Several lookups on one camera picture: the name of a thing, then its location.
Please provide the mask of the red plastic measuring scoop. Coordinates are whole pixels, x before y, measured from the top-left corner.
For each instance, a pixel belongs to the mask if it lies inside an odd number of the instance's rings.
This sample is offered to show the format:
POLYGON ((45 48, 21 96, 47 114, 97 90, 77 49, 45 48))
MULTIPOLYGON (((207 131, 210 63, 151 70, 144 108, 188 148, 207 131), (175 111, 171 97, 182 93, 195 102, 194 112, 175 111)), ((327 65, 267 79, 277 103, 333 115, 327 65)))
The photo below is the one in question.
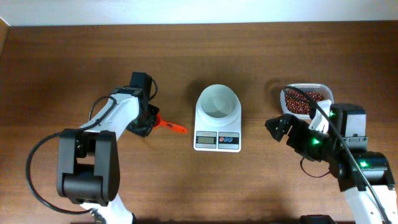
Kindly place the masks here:
POLYGON ((181 133, 181 134, 188 133, 188 129, 186 127, 171 123, 169 121, 165 121, 161 118, 160 114, 157 114, 154 129, 159 127, 167 128, 176 133, 181 133))

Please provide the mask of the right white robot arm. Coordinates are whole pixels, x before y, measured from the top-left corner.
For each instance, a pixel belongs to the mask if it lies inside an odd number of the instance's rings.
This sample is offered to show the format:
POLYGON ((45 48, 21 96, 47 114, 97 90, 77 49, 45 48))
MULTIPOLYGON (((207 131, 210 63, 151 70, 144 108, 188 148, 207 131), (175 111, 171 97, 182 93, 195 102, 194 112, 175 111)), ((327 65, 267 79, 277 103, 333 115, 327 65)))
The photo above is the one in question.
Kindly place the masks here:
POLYGON ((334 103, 323 120, 327 130, 292 114, 268 119, 265 127, 276 141, 287 136, 303 159, 328 163, 356 223, 397 223, 396 183, 386 156, 368 150, 363 107, 334 103))

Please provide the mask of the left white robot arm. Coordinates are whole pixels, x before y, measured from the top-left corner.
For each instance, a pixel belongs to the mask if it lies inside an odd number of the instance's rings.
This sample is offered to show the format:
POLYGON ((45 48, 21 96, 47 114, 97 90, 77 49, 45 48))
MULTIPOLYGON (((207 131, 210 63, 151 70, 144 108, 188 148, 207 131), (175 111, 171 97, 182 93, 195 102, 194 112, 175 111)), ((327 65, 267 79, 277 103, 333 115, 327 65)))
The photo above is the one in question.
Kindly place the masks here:
POLYGON ((159 112, 149 103, 155 96, 154 84, 147 73, 133 72, 130 83, 113 90, 97 115, 60 135, 57 192, 87 209, 98 223, 137 221, 118 195, 117 141, 125 130, 143 138, 153 130, 159 112))

